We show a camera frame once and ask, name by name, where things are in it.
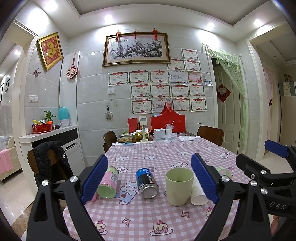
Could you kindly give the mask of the pale green cup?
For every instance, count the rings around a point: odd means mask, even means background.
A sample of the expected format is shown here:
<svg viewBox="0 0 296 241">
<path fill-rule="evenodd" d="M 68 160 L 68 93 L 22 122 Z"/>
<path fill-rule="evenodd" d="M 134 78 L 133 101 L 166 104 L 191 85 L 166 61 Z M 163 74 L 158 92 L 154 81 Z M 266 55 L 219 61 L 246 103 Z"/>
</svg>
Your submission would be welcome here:
<svg viewBox="0 0 296 241">
<path fill-rule="evenodd" d="M 185 205 L 191 195 L 194 174 L 187 168 L 173 168 L 166 172 L 166 196 L 172 206 Z"/>
</svg>

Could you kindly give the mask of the small green clear cup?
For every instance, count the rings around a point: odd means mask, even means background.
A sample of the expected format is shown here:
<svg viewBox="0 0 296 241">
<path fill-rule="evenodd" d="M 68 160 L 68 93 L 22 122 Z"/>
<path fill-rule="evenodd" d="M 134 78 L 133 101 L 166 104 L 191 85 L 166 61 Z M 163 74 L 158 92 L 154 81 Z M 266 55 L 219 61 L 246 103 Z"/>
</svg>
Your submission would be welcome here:
<svg viewBox="0 0 296 241">
<path fill-rule="evenodd" d="M 228 176 L 229 178 L 231 177 L 231 172 L 230 170 L 223 168 L 223 167 L 218 167 L 216 168 L 217 172 L 219 173 L 220 176 Z"/>
</svg>

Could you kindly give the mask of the white paper cup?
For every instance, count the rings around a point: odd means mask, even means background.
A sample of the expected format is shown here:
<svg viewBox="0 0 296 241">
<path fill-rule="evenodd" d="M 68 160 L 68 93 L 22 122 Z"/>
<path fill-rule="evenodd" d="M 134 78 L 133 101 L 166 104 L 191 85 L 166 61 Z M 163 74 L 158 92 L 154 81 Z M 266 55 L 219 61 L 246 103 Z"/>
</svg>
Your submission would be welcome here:
<svg viewBox="0 0 296 241">
<path fill-rule="evenodd" d="M 195 206 L 201 206 L 207 204 L 208 201 L 209 200 L 207 199 L 200 182 L 198 181 L 197 177 L 194 177 L 191 190 L 191 204 Z"/>
</svg>

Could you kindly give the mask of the black jacket on chair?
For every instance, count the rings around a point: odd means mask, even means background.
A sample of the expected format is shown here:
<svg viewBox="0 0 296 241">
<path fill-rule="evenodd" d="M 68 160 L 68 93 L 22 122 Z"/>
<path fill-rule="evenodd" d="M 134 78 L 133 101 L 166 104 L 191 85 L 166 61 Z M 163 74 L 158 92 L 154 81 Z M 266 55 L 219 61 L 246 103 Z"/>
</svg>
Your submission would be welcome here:
<svg viewBox="0 0 296 241">
<path fill-rule="evenodd" d="M 66 152 L 59 141 L 41 143 L 33 148 L 33 153 L 39 171 L 34 174 L 38 187 L 44 180 L 57 183 L 73 176 Z"/>
</svg>

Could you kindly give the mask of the brown chair right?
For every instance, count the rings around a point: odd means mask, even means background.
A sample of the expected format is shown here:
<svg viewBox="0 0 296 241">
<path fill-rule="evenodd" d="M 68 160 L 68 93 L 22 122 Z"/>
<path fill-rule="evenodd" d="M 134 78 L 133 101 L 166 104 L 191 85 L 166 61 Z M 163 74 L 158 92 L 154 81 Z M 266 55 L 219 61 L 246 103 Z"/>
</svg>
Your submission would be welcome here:
<svg viewBox="0 0 296 241">
<path fill-rule="evenodd" d="M 216 145 L 222 146 L 224 131 L 219 128 L 200 126 L 197 131 L 197 136 L 200 136 L 201 138 L 204 138 Z"/>
</svg>

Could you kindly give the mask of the brown chair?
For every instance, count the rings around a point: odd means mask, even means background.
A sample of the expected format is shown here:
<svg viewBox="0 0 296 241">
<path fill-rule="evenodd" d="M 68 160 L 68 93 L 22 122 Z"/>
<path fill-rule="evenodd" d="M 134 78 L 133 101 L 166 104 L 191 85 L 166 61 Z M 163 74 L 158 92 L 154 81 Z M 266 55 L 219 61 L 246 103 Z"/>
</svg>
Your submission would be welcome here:
<svg viewBox="0 0 296 241">
<path fill-rule="evenodd" d="M 112 146 L 112 144 L 116 143 L 117 137 L 113 131 L 108 131 L 102 137 L 104 139 L 103 148 L 104 151 L 107 152 Z"/>
<path fill-rule="evenodd" d="M 201 138 L 204 138 L 216 145 L 222 146 L 224 131 L 219 128 L 200 126 L 197 131 L 197 136 L 200 136 Z"/>
</svg>

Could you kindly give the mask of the pink green labelled can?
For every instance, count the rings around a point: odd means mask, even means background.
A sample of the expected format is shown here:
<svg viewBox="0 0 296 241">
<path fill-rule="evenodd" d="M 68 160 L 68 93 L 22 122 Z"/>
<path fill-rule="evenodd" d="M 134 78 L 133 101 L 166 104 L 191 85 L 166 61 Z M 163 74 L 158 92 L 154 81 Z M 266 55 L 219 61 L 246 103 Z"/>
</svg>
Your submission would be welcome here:
<svg viewBox="0 0 296 241">
<path fill-rule="evenodd" d="M 98 195 L 106 199 L 114 198 L 116 195 L 118 177 L 119 171 L 115 167 L 109 166 L 97 188 Z"/>
</svg>

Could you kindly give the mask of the pink towel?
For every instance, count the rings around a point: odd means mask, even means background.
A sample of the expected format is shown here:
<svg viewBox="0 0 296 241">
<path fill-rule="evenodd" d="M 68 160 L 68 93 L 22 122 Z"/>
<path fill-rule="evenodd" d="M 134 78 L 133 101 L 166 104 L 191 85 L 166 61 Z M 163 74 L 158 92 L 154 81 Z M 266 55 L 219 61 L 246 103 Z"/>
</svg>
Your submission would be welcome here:
<svg viewBox="0 0 296 241">
<path fill-rule="evenodd" d="M 13 169 L 10 152 L 8 149 L 0 151 L 0 174 Z"/>
</svg>

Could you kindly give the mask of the red diamond door decoration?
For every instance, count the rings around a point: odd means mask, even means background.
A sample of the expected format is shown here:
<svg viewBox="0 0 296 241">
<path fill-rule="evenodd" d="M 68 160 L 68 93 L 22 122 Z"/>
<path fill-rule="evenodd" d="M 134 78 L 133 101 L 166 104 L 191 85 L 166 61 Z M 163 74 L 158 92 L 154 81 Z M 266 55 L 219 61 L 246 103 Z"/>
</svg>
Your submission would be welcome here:
<svg viewBox="0 0 296 241">
<path fill-rule="evenodd" d="M 226 101 L 230 94 L 231 91 L 228 90 L 223 84 L 220 84 L 217 87 L 217 97 L 222 103 Z"/>
</svg>

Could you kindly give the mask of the red basket with items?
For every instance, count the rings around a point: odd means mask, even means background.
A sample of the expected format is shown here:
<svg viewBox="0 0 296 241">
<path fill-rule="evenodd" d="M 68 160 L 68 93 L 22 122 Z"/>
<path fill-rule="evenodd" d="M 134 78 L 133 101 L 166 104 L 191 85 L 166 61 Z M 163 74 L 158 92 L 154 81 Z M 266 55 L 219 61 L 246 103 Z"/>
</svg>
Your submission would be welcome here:
<svg viewBox="0 0 296 241">
<path fill-rule="evenodd" d="M 45 120 L 33 120 L 32 132 L 33 134 L 47 133 L 53 130 L 53 122 Z"/>
</svg>

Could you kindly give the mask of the brown chair left far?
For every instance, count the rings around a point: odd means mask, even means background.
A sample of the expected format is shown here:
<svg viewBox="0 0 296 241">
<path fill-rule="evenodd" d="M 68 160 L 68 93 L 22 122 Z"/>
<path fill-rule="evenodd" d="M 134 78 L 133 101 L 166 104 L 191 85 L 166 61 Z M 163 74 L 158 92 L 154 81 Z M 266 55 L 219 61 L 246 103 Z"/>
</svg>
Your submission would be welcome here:
<svg viewBox="0 0 296 241">
<path fill-rule="evenodd" d="M 102 137 L 104 139 L 103 148 L 104 151 L 107 152 L 112 146 L 112 144 L 116 143 L 117 137 L 113 131 L 108 131 Z"/>
</svg>

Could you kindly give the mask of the blue black metal can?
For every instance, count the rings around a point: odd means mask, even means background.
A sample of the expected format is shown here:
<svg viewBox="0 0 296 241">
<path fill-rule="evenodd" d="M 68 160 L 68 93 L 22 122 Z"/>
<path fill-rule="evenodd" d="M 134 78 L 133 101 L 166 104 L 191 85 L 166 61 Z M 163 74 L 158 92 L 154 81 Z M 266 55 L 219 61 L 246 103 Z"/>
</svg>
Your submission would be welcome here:
<svg viewBox="0 0 296 241">
<path fill-rule="evenodd" d="M 152 174 L 147 168 L 137 170 L 135 174 L 139 195 L 144 199 L 152 199 L 159 193 L 159 186 Z"/>
</svg>

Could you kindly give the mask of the potted green plant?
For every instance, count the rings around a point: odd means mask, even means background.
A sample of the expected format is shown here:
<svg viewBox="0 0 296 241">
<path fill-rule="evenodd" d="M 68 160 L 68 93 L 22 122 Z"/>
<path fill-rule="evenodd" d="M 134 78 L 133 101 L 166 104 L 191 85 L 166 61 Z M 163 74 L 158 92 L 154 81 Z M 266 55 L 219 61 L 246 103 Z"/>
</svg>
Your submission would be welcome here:
<svg viewBox="0 0 296 241">
<path fill-rule="evenodd" d="M 56 115 L 53 115 L 49 110 L 45 110 L 44 113 L 45 113 L 45 115 L 44 115 L 43 120 L 46 122 L 51 121 L 53 123 L 54 118 L 57 117 Z"/>
</svg>

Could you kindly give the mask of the blue white humidifier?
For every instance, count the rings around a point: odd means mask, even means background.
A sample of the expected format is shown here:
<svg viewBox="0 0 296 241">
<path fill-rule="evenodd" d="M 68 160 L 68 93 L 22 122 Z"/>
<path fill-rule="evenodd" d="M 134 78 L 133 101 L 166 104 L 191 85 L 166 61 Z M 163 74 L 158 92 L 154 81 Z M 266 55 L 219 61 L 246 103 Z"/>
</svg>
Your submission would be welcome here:
<svg viewBox="0 0 296 241">
<path fill-rule="evenodd" d="M 69 113 L 66 107 L 60 107 L 58 111 L 59 124 L 61 127 L 69 126 Z"/>
</svg>

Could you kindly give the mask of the green door curtain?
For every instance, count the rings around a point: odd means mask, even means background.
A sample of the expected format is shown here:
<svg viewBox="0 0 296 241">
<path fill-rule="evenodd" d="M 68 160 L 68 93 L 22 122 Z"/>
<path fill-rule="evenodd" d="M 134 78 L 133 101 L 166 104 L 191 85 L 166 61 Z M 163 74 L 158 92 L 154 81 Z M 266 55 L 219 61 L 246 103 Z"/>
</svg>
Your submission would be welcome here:
<svg viewBox="0 0 296 241">
<path fill-rule="evenodd" d="M 224 131 L 222 147 L 240 153 L 245 149 L 248 130 L 248 104 L 241 59 L 236 54 L 206 44 L 203 48 L 212 61 L 216 95 L 220 84 L 231 91 L 224 103 L 217 97 L 218 128 Z"/>
</svg>

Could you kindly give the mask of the white tissue box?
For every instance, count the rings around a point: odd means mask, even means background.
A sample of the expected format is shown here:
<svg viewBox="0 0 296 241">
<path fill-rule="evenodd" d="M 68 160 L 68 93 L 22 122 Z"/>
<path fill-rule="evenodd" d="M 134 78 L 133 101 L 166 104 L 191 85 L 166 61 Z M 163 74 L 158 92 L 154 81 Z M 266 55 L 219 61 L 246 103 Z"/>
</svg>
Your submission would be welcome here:
<svg viewBox="0 0 296 241">
<path fill-rule="evenodd" d="M 163 128 L 155 128 L 154 129 L 154 138 L 157 140 L 163 139 L 166 136 L 166 131 Z"/>
</svg>

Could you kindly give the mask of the red gift bag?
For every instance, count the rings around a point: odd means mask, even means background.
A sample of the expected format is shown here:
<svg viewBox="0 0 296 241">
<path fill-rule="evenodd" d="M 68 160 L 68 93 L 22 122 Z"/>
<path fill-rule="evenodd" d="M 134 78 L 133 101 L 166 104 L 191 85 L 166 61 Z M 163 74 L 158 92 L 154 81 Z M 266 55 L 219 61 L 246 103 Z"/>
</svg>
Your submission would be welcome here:
<svg viewBox="0 0 296 241">
<path fill-rule="evenodd" d="M 186 116 L 175 112 L 168 102 L 165 103 L 163 110 L 158 116 L 151 117 L 152 131 L 158 128 L 165 129 L 167 124 L 174 126 L 174 133 L 186 132 Z"/>
</svg>

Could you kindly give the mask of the small red box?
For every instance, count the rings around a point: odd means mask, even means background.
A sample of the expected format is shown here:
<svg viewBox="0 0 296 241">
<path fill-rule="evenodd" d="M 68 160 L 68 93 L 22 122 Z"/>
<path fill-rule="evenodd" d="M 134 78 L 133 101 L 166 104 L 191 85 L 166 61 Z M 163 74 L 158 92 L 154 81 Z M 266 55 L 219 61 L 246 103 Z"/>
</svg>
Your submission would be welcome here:
<svg viewBox="0 0 296 241">
<path fill-rule="evenodd" d="M 130 133 L 134 133 L 137 130 L 137 118 L 128 119 L 128 130 Z"/>
</svg>

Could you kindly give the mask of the white desk lamp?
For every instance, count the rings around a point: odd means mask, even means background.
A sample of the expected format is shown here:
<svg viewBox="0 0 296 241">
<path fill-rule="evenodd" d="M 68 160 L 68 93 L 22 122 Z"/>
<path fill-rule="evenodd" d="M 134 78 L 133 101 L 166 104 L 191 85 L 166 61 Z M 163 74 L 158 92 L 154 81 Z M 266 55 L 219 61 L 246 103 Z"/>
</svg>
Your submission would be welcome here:
<svg viewBox="0 0 296 241">
<path fill-rule="evenodd" d="M 149 140 L 146 138 L 146 131 L 145 127 L 147 125 L 147 117 L 145 115 L 141 115 L 139 117 L 139 124 L 142 126 L 142 139 L 140 140 L 141 143 L 148 143 Z"/>
</svg>

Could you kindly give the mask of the gold framed red picture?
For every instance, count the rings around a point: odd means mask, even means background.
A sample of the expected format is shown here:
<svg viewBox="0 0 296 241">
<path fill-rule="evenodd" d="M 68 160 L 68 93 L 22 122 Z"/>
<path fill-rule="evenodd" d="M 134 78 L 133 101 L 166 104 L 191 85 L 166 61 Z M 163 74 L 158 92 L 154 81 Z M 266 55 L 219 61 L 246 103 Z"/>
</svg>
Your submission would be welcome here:
<svg viewBox="0 0 296 241">
<path fill-rule="evenodd" d="M 38 39 L 36 44 L 45 71 L 64 58 L 58 32 Z"/>
</svg>

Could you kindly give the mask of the plum blossom framed painting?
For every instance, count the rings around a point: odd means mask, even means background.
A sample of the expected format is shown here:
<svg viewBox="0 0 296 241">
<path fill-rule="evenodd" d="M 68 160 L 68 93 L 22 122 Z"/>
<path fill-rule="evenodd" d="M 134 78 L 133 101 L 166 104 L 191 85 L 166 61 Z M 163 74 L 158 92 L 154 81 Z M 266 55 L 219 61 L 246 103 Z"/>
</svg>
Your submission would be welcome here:
<svg viewBox="0 0 296 241">
<path fill-rule="evenodd" d="M 104 67 L 137 63 L 171 63 L 168 34 L 154 30 L 106 37 Z"/>
</svg>

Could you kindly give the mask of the red round wall ornament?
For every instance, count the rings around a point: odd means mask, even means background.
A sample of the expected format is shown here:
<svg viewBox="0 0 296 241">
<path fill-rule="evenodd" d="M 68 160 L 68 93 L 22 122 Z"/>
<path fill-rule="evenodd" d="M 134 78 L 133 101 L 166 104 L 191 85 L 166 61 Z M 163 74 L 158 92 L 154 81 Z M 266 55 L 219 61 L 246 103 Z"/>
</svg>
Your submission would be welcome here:
<svg viewBox="0 0 296 241">
<path fill-rule="evenodd" d="M 76 52 L 73 54 L 72 64 L 66 71 L 66 78 L 73 79 L 78 73 L 78 67 L 76 64 Z"/>
</svg>

